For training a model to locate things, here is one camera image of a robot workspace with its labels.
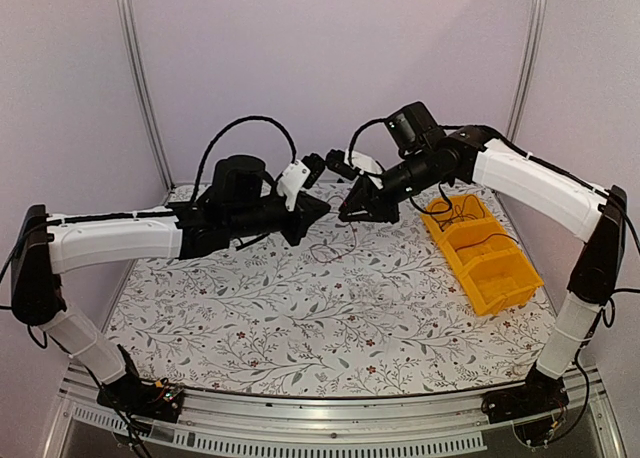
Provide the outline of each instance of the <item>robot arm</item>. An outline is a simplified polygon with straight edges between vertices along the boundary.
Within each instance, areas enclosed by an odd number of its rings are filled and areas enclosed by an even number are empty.
[[[446,136],[422,103],[402,108],[384,123],[402,158],[393,168],[380,172],[374,166],[352,166],[353,142],[346,154],[334,150],[327,156],[332,171],[351,178],[360,175],[340,207],[341,220],[395,223],[399,202],[435,184],[461,180],[531,206],[585,243],[555,328],[525,384],[509,393],[488,393],[483,410],[498,422],[566,405],[561,376],[592,336],[618,277],[625,192],[616,186],[604,190],[523,154],[489,127],[465,126]]]
[[[107,340],[79,308],[63,299],[60,275],[112,261],[206,256],[228,248],[234,238],[272,232],[298,245],[330,210],[329,204],[300,191],[310,188],[324,169],[316,157],[303,159],[310,167],[302,162],[289,165],[277,183],[257,158],[221,160],[212,185],[193,204],[93,216],[48,215],[44,205],[32,206],[11,263],[14,316],[47,333],[93,373],[102,384],[100,404],[177,421],[181,387],[144,383],[124,348]],[[263,181],[272,185],[270,194],[262,195]]]

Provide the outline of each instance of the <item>black cable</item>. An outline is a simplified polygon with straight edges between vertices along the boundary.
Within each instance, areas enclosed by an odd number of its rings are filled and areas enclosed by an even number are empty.
[[[576,351],[576,355],[573,358],[573,361],[576,364],[576,368],[578,368],[578,370],[580,370],[580,373],[582,373],[582,376],[584,377],[584,384],[585,384],[585,388],[586,388],[585,389],[585,394],[584,394],[584,403],[582,404],[582,408],[580,409],[580,413],[578,414],[578,417],[571,424],[571,426],[567,429],[567,431],[565,431],[562,435],[558,435],[556,437],[551,438],[549,441],[546,442],[547,445],[550,445],[551,443],[555,443],[556,441],[560,441],[565,436],[567,436],[569,433],[571,433],[575,429],[575,427],[578,426],[578,423],[580,423],[580,420],[582,419],[582,417],[586,413],[587,407],[589,406],[589,393],[590,393],[589,375],[587,375],[587,372],[584,371],[584,368],[582,367],[582,365],[580,364],[580,361],[578,359],[579,356],[580,356],[580,351],[582,351],[582,347],[578,348],[578,351]]]
[[[577,177],[576,175],[574,175],[573,173],[571,173],[570,171],[565,170],[564,168],[560,168],[557,165],[554,165],[553,163],[550,163],[546,160],[543,160],[542,158],[539,158],[525,150],[523,150],[522,148],[520,148],[519,146],[517,146],[515,143],[507,140],[502,133],[498,132],[497,130],[488,127],[488,126],[478,126],[479,128],[484,129],[485,131],[488,131],[490,134],[495,135],[500,141],[502,141],[502,143],[504,143],[507,148],[509,148],[511,151],[514,151],[515,153],[519,154],[520,156],[525,157],[526,159],[528,159],[529,161],[532,161],[533,163],[536,163],[548,170],[551,170],[561,176],[564,176],[565,178],[569,178],[572,181],[575,181],[576,183],[578,183],[580,186],[587,188],[588,190],[594,192],[596,195],[608,199],[609,195],[607,195],[607,193],[603,192],[602,190],[599,190],[598,188],[596,188],[595,186],[591,185],[590,183],[587,183],[586,181],[584,181],[583,179]]]
[[[251,245],[255,245],[256,243],[259,243],[260,241],[264,240],[267,236],[269,236],[269,233],[264,233],[260,236],[256,236],[252,240],[247,241],[246,243],[242,243],[242,240],[240,240],[241,245],[236,247],[236,251],[244,250],[245,248],[248,248]]]
[[[118,213],[108,213],[104,215],[82,215],[82,216],[70,216],[65,217],[63,219],[55,219],[49,220],[46,223],[40,223],[39,225],[30,228],[26,233],[24,233],[13,245],[13,248],[9,252],[9,256],[5,260],[2,265],[2,269],[0,269],[0,284],[4,280],[5,275],[7,274],[7,270],[11,265],[11,260],[15,257],[17,253],[22,250],[25,242],[31,236],[32,233],[36,231],[42,230],[47,226],[59,226],[62,224],[74,224],[74,223],[87,223],[92,221],[108,221],[108,220],[122,220],[122,219],[135,219],[135,218],[160,218],[167,216],[175,216],[174,211],[142,211],[139,213],[132,212],[118,212]],[[11,311],[11,306],[9,305],[0,305],[0,311]]]
[[[487,236],[484,240],[479,241],[477,243],[472,243],[471,245],[464,245],[461,246],[460,248],[455,248],[453,251],[460,251],[460,250],[464,250],[466,248],[473,248],[474,246],[478,246],[481,245],[482,243],[489,241],[490,238],[493,238],[494,236],[503,236],[505,238],[509,238],[510,240],[513,240],[514,242],[518,243],[518,240],[516,240],[513,236],[508,235],[506,233],[491,233],[489,236]]]
[[[204,173],[204,167],[207,164],[207,159],[209,158],[209,154],[211,153],[211,150],[213,149],[214,145],[231,128],[238,126],[242,123],[246,123],[248,121],[265,121],[267,123],[271,123],[273,126],[278,128],[278,130],[280,130],[280,132],[284,135],[285,139],[287,140],[287,143],[289,143],[289,148],[291,148],[291,163],[296,161],[296,153],[297,153],[296,145],[294,144],[293,138],[291,138],[291,135],[289,134],[287,129],[281,123],[279,123],[278,121],[274,120],[269,116],[250,115],[250,116],[238,118],[237,120],[232,121],[227,126],[222,128],[222,130],[220,130],[218,134],[214,136],[213,139],[207,145],[207,148],[205,149],[202,155],[202,158],[200,159],[200,165],[198,166],[198,173],[196,174],[196,181],[193,186],[193,193],[191,194],[191,198],[189,199],[189,203],[187,205],[188,207],[193,206],[193,204],[196,202],[196,199],[198,198],[198,189],[200,188],[200,182],[202,180],[202,174]]]
[[[611,328],[613,326],[613,322],[616,319],[616,302],[613,301],[613,298],[609,297],[607,303],[611,305],[611,319],[607,318],[607,312],[604,307],[602,308],[600,313],[602,315],[602,323],[604,324],[604,326],[606,328]]]
[[[2,283],[2,281],[4,280],[5,275],[7,274],[7,270],[9,269],[9,266],[11,265],[11,260],[13,260],[15,255],[22,250],[22,247],[24,246],[25,242],[27,241],[27,238],[32,233],[34,233],[34,232],[36,232],[38,230],[41,230],[41,229],[45,228],[46,226],[47,226],[46,223],[41,223],[40,225],[36,225],[33,228],[31,228],[29,231],[27,231],[24,235],[22,235],[20,238],[18,238],[18,240],[16,241],[15,245],[13,245],[13,248],[9,252],[9,256],[7,257],[7,259],[5,260],[4,264],[2,265],[2,269],[0,270],[0,284]],[[2,311],[11,311],[11,306],[9,306],[9,305],[0,305],[0,310],[2,310]]]
[[[613,290],[612,295],[616,293],[634,293],[636,295],[640,295],[640,288],[616,288]]]
[[[103,395],[107,398],[107,401],[111,405],[111,408],[113,409],[113,411],[116,412],[118,417],[125,424],[125,427],[127,428],[127,434],[129,435],[129,445],[130,445],[131,451],[133,451],[138,458],[153,458],[151,456],[151,453],[149,453],[149,450],[147,449],[147,447],[144,445],[144,442],[142,441],[142,438],[140,438],[140,435],[138,434],[138,432],[134,428],[134,425],[132,424],[132,421],[135,421],[135,420],[133,420],[133,418],[125,417],[122,414],[122,412],[117,409],[116,405],[111,400],[111,397],[109,396],[109,393],[104,389],[104,385],[102,383],[100,383],[100,381],[98,380],[96,375],[93,374],[93,371],[91,371],[86,366],[85,366],[85,369],[89,373],[89,376],[91,376],[91,379],[93,380],[93,382],[98,387],[98,390],[102,391]],[[136,447],[140,447],[140,449],[142,451],[144,451],[144,455]]]
[[[356,130],[356,132],[351,137],[351,141],[349,142],[349,150],[347,153],[347,161],[349,162],[349,166],[351,166],[352,168],[355,168],[353,166],[353,149],[356,147],[356,142],[358,141],[358,137],[362,134],[362,132],[373,125],[377,125],[378,123],[384,123],[386,120],[387,120],[386,118],[374,118],[373,120],[367,121],[364,125],[360,126],[360,128]],[[375,178],[380,178],[382,176],[380,173],[371,173],[370,171],[365,171],[365,170],[361,170],[361,171],[365,175],[373,176]]]
[[[47,339],[47,334],[43,331],[42,332],[42,341],[38,341],[38,339],[36,338],[36,336],[33,334],[33,330],[31,329],[31,326],[27,325],[27,332],[29,333],[29,338],[31,338],[31,340],[38,345],[38,348],[42,349],[42,350],[46,350],[47,347],[49,346],[49,341]]]
[[[434,215],[442,215],[443,213],[448,213],[453,209],[453,203],[451,202],[449,197],[444,193],[444,190],[442,189],[442,183],[438,183],[438,190],[440,190],[440,196],[442,196],[442,199],[447,204],[447,209],[446,210],[442,210],[442,211],[427,211],[427,210],[425,210],[424,208],[422,208],[420,205],[418,205],[415,202],[415,200],[413,199],[413,196],[409,197],[409,202],[413,205],[413,207],[416,210],[418,210],[423,215],[434,216]]]

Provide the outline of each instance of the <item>floral patterned surface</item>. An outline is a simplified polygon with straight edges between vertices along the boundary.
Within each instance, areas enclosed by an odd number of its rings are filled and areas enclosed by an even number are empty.
[[[337,205],[349,187],[325,183],[312,194]],[[478,195],[514,234],[493,192],[448,190],[463,193]],[[395,225],[347,225],[332,212],[298,247],[274,234],[240,252],[139,260],[108,334],[148,377],[246,393],[371,396],[521,379],[553,322],[542,290],[526,306],[475,316],[403,203]]]

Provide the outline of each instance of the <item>yellow plastic tray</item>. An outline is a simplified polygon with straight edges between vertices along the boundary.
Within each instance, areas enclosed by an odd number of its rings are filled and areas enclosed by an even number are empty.
[[[452,196],[453,209],[422,221],[444,253],[477,315],[524,305],[544,282],[517,244],[475,195]],[[442,198],[427,211],[447,209]]]

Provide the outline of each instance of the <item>white wall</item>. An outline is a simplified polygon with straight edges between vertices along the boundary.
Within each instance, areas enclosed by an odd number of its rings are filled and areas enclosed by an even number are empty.
[[[415,100],[441,122],[504,128],[531,0],[133,4],[171,169],[177,182],[192,182],[209,139],[247,114],[281,120],[300,156],[345,148],[360,124]],[[383,164],[397,161],[383,127],[361,142]],[[263,157],[272,173],[289,156],[265,124],[233,130],[211,164],[238,152]]]
[[[640,228],[640,0],[549,0],[517,143],[587,180],[629,194]],[[557,304],[580,243],[537,213],[510,206]],[[627,241],[619,285],[640,287],[638,254]],[[640,456],[640,301],[618,295],[613,330],[591,347],[629,456]]]
[[[0,250],[27,207],[63,213],[157,204],[163,196],[136,101],[116,0],[0,0]],[[79,270],[64,293],[97,322],[123,266]],[[0,303],[9,302],[2,286]],[[33,458],[67,360],[0,313],[0,456]]]

